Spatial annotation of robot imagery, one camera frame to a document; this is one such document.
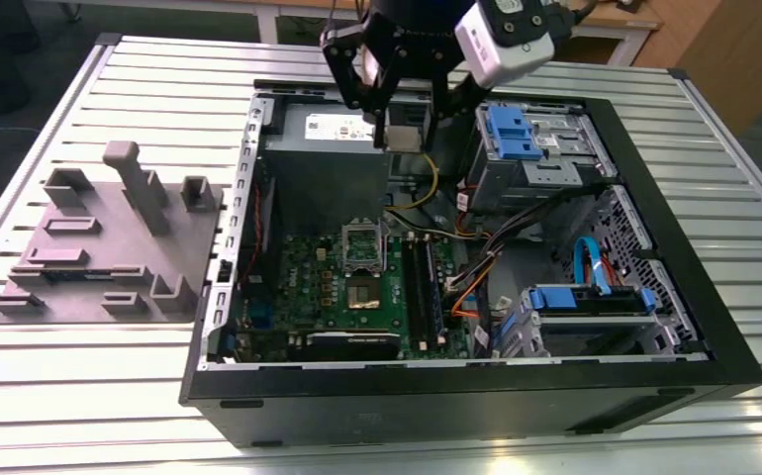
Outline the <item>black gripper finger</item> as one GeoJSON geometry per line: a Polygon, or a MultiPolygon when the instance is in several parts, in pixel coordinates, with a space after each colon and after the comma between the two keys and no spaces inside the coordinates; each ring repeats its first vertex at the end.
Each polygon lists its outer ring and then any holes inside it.
{"type": "Polygon", "coordinates": [[[483,88],[469,73],[462,82],[449,88],[447,74],[433,78],[431,104],[425,119],[425,148],[433,148],[441,125],[461,115],[469,115],[485,101],[490,88],[483,88]]]}
{"type": "Polygon", "coordinates": [[[370,53],[367,35],[362,24],[327,22],[322,31],[322,54],[339,89],[343,103],[363,113],[365,121],[374,126],[374,146],[387,147],[387,111],[398,85],[394,80],[387,88],[381,71],[375,78],[361,72],[355,63],[366,67],[370,53]]]}

